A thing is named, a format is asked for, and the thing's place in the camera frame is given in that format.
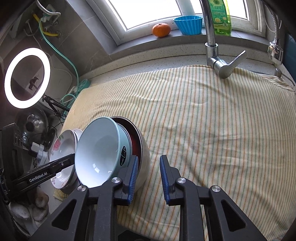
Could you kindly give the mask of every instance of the striped towel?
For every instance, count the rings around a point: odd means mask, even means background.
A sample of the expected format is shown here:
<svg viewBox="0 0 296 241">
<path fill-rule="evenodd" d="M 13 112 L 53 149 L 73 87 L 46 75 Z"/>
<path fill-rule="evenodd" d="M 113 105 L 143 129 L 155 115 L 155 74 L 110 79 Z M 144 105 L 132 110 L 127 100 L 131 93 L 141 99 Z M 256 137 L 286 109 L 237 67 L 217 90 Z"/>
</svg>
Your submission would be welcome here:
<svg viewBox="0 0 296 241">
<path fill-rule="evenodd" d="M 281 79 L 236 68 L 221 80 L 207 66 L 134 74 L 81 92 L 63 130 L 124 116 L 150 148 L 149 179 L 118 223 L 156 240 L 178 240 L 179 206 L 163 198 L 159 158 L 195 184 L 219 185 L 267 240 L 296 216 L 295 93 Z M 208 239 L 203 213 L 205 237 Z"/>
</svg>

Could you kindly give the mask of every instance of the blue bowl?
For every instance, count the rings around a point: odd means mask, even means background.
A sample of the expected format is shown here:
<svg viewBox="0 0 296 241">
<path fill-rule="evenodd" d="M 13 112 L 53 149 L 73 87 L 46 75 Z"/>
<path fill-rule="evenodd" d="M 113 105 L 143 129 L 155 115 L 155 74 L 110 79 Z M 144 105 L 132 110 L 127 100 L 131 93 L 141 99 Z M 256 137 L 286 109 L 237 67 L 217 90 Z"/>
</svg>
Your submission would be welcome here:
<svg viewBox="0 0 296 241">
<path fill-rule="evenodd" d="M 202 17 L 182 16 L 174 19 L 181 33 L 184 35 L 196 35 L 202 32 Z"/>
</svg>

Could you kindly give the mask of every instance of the white ring light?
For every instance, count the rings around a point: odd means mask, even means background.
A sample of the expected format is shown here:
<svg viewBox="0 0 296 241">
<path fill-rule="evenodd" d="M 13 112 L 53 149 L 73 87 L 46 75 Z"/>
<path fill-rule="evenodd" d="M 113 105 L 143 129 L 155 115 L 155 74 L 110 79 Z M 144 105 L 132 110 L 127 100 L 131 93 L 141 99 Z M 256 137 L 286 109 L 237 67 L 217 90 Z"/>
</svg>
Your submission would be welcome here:
<svg viewBox="0 0 296 241">
<path fill-rule="evenodd" d="M 44 67 L 44 77 L 43 77 L 43 82 L 42 82 L 39 90 L 37 91 L 37 93 L 31 99 L 22 101 L 22 100 L 15 98 L 15 96 L 12 93 L 11 77 L 12 77 L 12 73 L 13 73 L 16 65 L 24 57 L 27 57 L 30 55 L 37 56 L 42 61 L 43 67 Z M 4 90 L 5 90 L 5 94 L 6 94 L 8 101 L 13 106 L 20 108 L 20 109 L 25 109 L 25 108 L 31 107 L 32 105 L 36 104 L 44 95 L 46 88 L 48 86 L 48 83 L 49 83 L 49 77 L 50 77 L 50 64 L 49 64 L 49 60 L 48 60 L 48 57 L 46 56 L 46 54 L 38 48 L 29 48 L 29 49 L 23 50 L 17 56 L 15 56 L 15 58 L 11 61 L 10 65 L 7 69 L 6 75 L 5 75 Z"/>
</svg>

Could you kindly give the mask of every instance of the dish soap bottle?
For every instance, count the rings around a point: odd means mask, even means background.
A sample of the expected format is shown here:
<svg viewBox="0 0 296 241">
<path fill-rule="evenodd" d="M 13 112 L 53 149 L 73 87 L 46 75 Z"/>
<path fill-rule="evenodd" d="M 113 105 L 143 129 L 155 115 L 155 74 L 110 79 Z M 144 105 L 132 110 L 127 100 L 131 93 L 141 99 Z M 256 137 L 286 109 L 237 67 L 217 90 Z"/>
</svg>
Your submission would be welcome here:
<svg viewBox="0 0 296 241">
<path fill-rule="evenodd" d="M 216 34 L 231 34 L 231 19 L 227 0 L 209 0 Z"/>
</svg>

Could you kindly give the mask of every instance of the bottle label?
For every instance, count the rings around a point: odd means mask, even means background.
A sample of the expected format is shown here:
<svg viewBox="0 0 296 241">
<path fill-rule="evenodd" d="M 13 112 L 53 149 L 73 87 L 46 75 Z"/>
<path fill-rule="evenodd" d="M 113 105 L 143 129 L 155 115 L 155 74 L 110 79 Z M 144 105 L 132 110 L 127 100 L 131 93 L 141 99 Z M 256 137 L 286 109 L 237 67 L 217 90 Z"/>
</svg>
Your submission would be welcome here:
<svg viewBox="0 0 296 241">
<path fill-rule="evenodd" d="M 214 28 L 229 29 L 227 12 L 223 0 L 209 0 Z"/>
</svg>

